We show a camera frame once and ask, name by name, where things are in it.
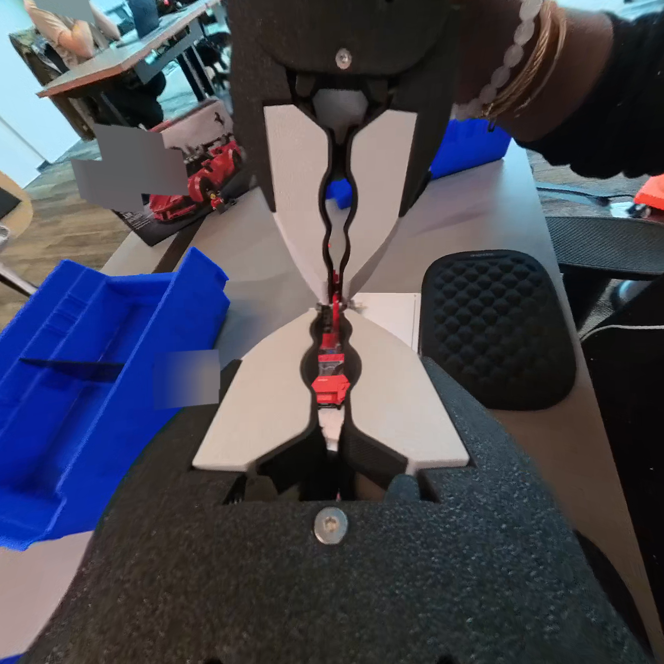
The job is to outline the person's right hand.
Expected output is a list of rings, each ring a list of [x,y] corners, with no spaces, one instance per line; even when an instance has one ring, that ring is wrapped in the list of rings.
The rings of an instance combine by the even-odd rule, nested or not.
[[[462,1],[455,103],[477,98],[503,63],[520,24],[520,1]]]

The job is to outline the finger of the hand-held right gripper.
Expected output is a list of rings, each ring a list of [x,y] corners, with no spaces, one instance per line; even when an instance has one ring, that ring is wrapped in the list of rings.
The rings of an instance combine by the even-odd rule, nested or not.
[[[350,174],[356,203],[347,228],[343,298],[361,290],[394,237],[416,120],[414,112],[387,110],[353,137]]]
[[[276,225],[317,301],[329,303],[329,235],[321,210],[328,133],[294,104],[265,106],[264,121]]]

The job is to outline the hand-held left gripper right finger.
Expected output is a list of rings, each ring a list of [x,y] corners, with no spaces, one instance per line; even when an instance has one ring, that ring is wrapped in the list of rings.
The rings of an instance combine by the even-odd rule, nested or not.
[[[356,471],[462,468],[469,453],[419,354],[353,310],[344,320],[347,369],[353,369],[339,440]]]

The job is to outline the lego set box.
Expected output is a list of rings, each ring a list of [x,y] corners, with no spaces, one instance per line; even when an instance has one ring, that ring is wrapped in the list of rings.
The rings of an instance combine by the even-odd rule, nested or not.
[[[224,101],[209,98],[151,132],[162,135],[166,149],[182,153],[187,193],[142,195],[139,212],[113,211],[146,245],[159,244],[211,212],[223,213],[250,189],[252,174]]]

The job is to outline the small red black lego assembly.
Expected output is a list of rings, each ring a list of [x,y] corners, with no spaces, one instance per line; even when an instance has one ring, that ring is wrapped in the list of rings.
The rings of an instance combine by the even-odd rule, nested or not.
[[[331,332],[331,305],[322,311],[323,331],[318,350],[318,375],[311,386],[319,408],[337,408],[344,405],[350,381],[345,375],[345,355],[339,336]]]

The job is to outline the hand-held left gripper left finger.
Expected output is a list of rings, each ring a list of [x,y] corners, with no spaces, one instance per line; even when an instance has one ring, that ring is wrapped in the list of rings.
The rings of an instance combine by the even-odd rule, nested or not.
[[[324,464],[315,394],[303,377],[316,309],[296,317],[247,352],[234,374],[193,467],[308,476]]]

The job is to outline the black quilted chair seat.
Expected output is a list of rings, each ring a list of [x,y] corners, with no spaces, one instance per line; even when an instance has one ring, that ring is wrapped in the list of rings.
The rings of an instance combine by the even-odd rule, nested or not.
[[[438,258],[421,287],[419,352],[485,408],[543,411],[577,377],[572,337],[547,270],[514,250]]]

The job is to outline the long wooden table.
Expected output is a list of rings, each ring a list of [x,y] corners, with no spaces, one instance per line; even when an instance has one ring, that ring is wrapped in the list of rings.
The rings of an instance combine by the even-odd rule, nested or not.
[[[196,45],[210,37],[201,16],[211,12],[219,30],[228,30],[226,1],[195,1],[179,12],[163,17],[160,26],[143,38],[112,45],[94,58],[65,72],[37,92],[39,98],[90,98],[112,118],[111,123],[129,124],[112,104],[106,92],[112,81],[134,72],[143,84],[152,80],[166,65],[177,61],[199,102],[216,96]]]

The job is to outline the blue plastic bin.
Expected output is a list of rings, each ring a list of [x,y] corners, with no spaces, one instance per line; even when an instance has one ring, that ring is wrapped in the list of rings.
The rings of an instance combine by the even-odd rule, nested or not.
[[[227,275],[191,248],[176,272],[107,276],[63,260],[1,332],[1,546],[95,529],[177,413],[155,363],[212,349]]]
[[[349,142],[346,145],[349,148],[349,154],[342,159],[343,165],[348,169],[346,177],[334,178],[331,173],[327,174],[321,191],[323,201],[333,198],[337,203],[342,203],[339,206],[340,209],[347,209],[356,203],[354,183],[350,174],[351,142],[361,128],[381,113],[371,117],[368,122],[350,133]],[[449,121],[435,154],[431,153],[430,148],[424,150],[423,154],[433,160],[430,166],[415,175],[414,188],[411,189],[406,184],[407,170],[400,216],[404,216],[414,205],[430,179],[436,180],[462,170],[500,160],[507,153],[510,140],[510,136],[505,131],[493,128],[485,120]]]

